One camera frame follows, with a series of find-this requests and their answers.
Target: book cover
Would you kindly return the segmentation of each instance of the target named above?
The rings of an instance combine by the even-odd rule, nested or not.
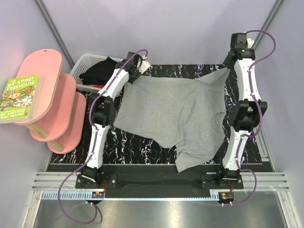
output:
[[[9,79],[0,100],[0,123],[12,123],[33,118],[39,75]]]

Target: pink shelf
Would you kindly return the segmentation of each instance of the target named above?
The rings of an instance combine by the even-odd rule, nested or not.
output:
[[[75,93],[71,119],[66,132],[56,139],[56,142],[64,147],[62,152],[47,144],[49,149],[55,153],[68,153],[75,149],[81,138],[84,117],[86,113],[86,99],[81,93]]]
[[[48,137],[42,139],[30,130],[34,139],[49,142],[62,136],[69,126],[75,91],[75,79],[69,74],[63,74],[59,78],[51,108],[43,118],[35,122],[38,127],[48,133]]]
[[[17,73],[17,77],[29,75],[40,75],[43,78],[40,97],[33,121],[17,122],[16,124],[25,125],[41,119],[52,106],[58,78],[62,67],[61,54],[53,49],[43,49],[35,51],[27,56]]]

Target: black cloth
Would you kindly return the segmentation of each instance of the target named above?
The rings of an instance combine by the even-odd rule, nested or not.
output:
[[[104,86],[111,78],[116,64],[116,61],[108,57],[105,61],[96,63],[87,69],[87,71],[82,73],[79,78],[82,79],[82,84],[84,85]]]

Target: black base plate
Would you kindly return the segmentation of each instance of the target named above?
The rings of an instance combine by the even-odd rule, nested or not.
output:
[[[202,180],[201,187],[203,189],[208,189],[208,190],[209,189],[224,189],[224,190],[231,189],[231,181],[228,181],[228,180],[217,181],[216,179],[212,179],[213,177],[214,177],[214,174],[201,174],[200,175],[200,178]],[[244,188],[241,175],[239,176],[238,181],[233,183],[233,188],[234,189],[243,189]]]
[[[108,173],[103,176],[102,182],[106,182],[106,189],[115,189],[117,185],[117,174],[115,173]],[[97,185],[93,181],[84,178],[81,176],[81,174],[77,175],[77,180],[76,180],[76,189],[102,189],[103,184]]]

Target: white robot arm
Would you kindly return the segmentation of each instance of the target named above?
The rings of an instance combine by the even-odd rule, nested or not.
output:
[[[222,161],[222,173],[220,179],[237,181],[239,176],[239,167],[245,144],[248,137],[260,122],[257,105],[253,99],[258,101],[262,115],[267,109],[267,102],[262,102],[257,90],[255,68],[252,67],[251,78],[249,78],[249,67],[254,63],[255,52],[251,48],[253,40],[247,38],[246,33],[235,33],[231,36],[231,50],[224,61],[224,65],[235,70],[239,88],[239,101],[229,113],[229,124],[231,135],[228,149]]]
[[[151,66],[145,58],[140,57],[138,54],[135,55],[135,57],[132,57],[133,55],[134,53],[129,52],[127,60],[116,65],[117,69],[114,70],[108,83],[98,92],[98,94],[90,97],[90,100],[94,100],[97,96],[102,95],[99,101],[101,107],[96,107],[96,104],[93,110],[92,120],[96,128],[92,127],[89,147],[91,153],[88,154],[86,161],[88,159],[90,160],[82,169],[81,175],[83,178],[90,179],[97,184],[100,184],[102,181],[100,168],[103,164],[106,135],[111,128],[116,115],[113,100],[121,91],[125,83],[133,83]]]

